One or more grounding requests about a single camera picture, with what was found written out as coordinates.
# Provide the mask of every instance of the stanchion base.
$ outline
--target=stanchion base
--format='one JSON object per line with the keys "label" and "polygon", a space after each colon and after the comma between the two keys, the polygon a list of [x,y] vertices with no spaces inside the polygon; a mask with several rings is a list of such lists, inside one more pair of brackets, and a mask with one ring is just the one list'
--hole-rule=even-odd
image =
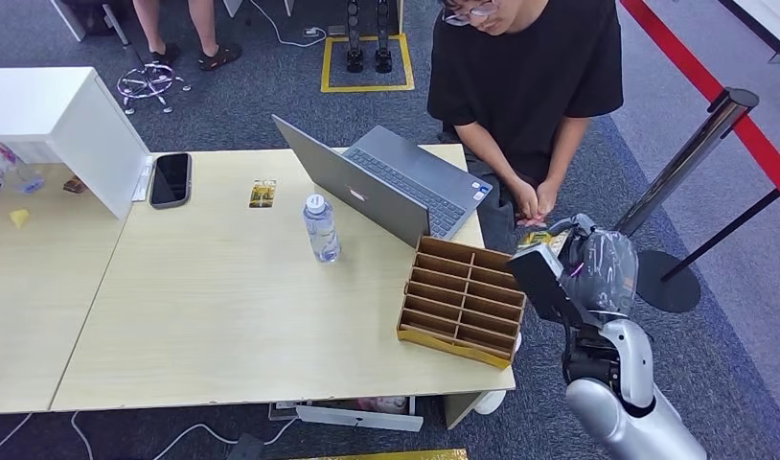
{"label": "stanchion base", "polygon": [[653,307],[672,313],[692,310],[700,301],[700,282],[689,267],[666,283],[661,277],[680,260],[661,251],[638,253],[638,295]]}

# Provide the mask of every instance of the yellow tape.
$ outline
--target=yellow tape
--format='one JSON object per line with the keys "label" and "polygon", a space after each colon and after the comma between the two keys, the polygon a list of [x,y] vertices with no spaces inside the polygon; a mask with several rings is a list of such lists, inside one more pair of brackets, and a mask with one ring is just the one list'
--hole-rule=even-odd
{"label": "yellow tape", "polygon": [[[333,53],[333,44],[348,41],[347,37],[338,36],[337,38],[328,37],[325,39],[325,48],[322,52],[322,75],[320,76],[319,90],[323,93],[361,93],[377,91],[409,91],[415,89],[413,81],[413,66],[410,61],[410,50],[407,48],[407,35],[390,35],[388,38],[397,40],[401,49],[401,65],[404,68],[404,84],[365,85],[365,86],[331,86],[331,54]],[[362,36],[359,41],[377,41],[377,36]]]}
{"label": "yellow tape", "polygon": [[511,364],[510,361],[503,359],[502,357],[490,355],[473,348],[452,345],[425,333],[416,331],[396,331],[396,335],[399,340],[407,340],[435,350],[452,353],[459,357],[467,357],[469,359],[474,359],[475,361],[485,362],[486,364],[491,364],[499,369],[505,369]]}
{"label": "yellow tape", "polygon": [[371,453],[365,455],[344,455],[339,457],[314,457],[305,460],[469,460],[466,450],[419,450],[415,452]]}

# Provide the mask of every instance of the white drawer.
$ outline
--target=white drawer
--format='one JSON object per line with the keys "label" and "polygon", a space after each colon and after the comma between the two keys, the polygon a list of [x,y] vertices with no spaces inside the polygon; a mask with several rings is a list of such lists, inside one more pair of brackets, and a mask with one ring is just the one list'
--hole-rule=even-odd
{"label": "white drawer", "polygon": [[339,408],[345,406],[348,402],[314,402],[313,405],[298,405],[296,410],[300,420],[313,424],[420,431],[424,423],[424,417],[415,415],[415,397],[407,400],[409,415]]}

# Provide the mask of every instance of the cardboard organizer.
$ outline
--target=cardboard organizer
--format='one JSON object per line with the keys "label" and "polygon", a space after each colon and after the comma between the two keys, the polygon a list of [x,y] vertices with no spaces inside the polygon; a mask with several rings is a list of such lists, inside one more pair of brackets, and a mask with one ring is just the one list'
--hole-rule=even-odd
{"label": "cardboard organizer", "polygon": [[422,237],[397,326],[399,340],[505,369],[514,359],[525,294],[511,256]]}

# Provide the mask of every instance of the sandal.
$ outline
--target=sandal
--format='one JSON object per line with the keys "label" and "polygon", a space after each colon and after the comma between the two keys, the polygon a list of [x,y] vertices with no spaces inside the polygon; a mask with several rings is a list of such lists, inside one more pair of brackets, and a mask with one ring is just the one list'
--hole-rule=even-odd
{"label": "sandal", "polygon": [[237,43],[227,45],[218,45],[218,52],[214,56],[207,56],[201,52],[198,59],[198,66],[201,70],[215,70],[223,64],[228,64],[241,57],[243,49]]}
{"label": "sandal", "polygon": [[172,67],[175,64],[175,60],[181,56],[181,50],[178,49],[178,45],[175,43],[165,43],[163,55],[151,51],[150,56],[153,58],[153,63]]}

